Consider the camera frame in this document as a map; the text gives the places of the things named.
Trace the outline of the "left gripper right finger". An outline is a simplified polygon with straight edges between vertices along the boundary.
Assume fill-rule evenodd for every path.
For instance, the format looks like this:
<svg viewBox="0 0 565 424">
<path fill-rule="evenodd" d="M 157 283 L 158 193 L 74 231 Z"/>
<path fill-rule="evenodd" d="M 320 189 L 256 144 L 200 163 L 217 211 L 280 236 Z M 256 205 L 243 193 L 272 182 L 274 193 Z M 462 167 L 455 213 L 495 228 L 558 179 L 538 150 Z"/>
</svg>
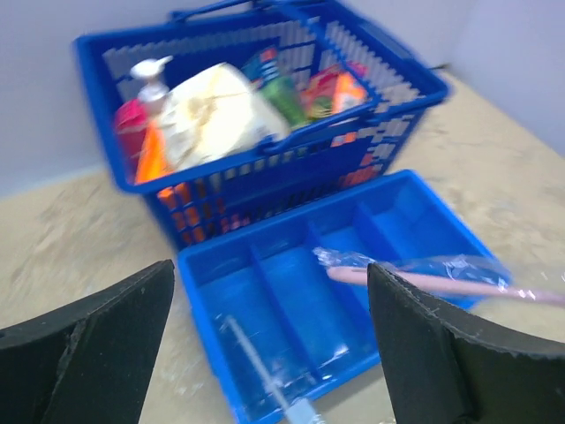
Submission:
<svg viewBox="0 0 565 424">
<path fill-rule="evenodd" d="M 503 327 L 369 265 L 368 298 L 399 423 L 562 423 L 564 345 Z"/>
</svg>

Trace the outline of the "white-blue toothbrush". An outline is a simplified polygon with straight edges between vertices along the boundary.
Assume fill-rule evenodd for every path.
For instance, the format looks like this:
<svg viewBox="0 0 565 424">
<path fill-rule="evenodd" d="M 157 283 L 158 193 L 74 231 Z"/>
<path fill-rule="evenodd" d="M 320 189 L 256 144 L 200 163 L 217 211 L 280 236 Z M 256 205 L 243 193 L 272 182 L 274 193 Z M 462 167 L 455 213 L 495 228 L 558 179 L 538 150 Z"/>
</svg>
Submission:
<svg viewBox="0 0 565 424">
<path fill-rule="evenodd" d="M 275 378 L 268 371 L 250 338 L 244 333 L 233 316 L 227 315 L 224 319 L 224 325 L 233 332 L 235 339 L 241 345 L 247 359 L 251 362 L 254 371 L 261 379 L 266 393 L 275 399 L 289 423 L 327 424 L 324 417 L 317 412 L 311 401 L 306 397 L 297 397 L 295 400 L 287 399 L 277 385 Z"/>
</svg>

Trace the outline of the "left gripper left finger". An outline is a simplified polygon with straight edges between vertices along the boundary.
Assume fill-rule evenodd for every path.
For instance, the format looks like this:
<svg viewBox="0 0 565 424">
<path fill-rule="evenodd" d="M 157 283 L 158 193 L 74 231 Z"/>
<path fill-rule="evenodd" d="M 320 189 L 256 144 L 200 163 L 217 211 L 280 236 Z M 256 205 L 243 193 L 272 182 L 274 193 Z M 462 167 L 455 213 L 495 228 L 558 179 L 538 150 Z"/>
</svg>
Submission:
<svg viewBox="0 0 565 424">
<path fill-rule="evenodd" d="M 175 286 L 172 261 L 1 331 L 3 423 L 136 423 Z"/>
</svg>

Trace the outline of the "pink toothbrush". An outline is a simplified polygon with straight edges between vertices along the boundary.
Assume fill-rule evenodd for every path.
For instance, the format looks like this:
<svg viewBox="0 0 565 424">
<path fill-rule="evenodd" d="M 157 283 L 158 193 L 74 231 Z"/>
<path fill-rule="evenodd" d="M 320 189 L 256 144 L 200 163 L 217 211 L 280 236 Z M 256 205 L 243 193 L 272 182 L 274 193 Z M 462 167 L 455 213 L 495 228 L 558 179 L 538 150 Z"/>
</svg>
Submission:
<svg viewBox="0 0 565 424">
<path fill-rule="evenodd" d="M 357 252 L 317 246 L 313 249 L 328 277 L 344 284 L 366 285 L 367 270 L 378 265 L 421 291 L 440 295 L 502 297 L 556 307 L 564 306 L 562 291 L 516 287 L 499 261 L 465 254 L 405 261 L 377 261 Z"/>
</svg>

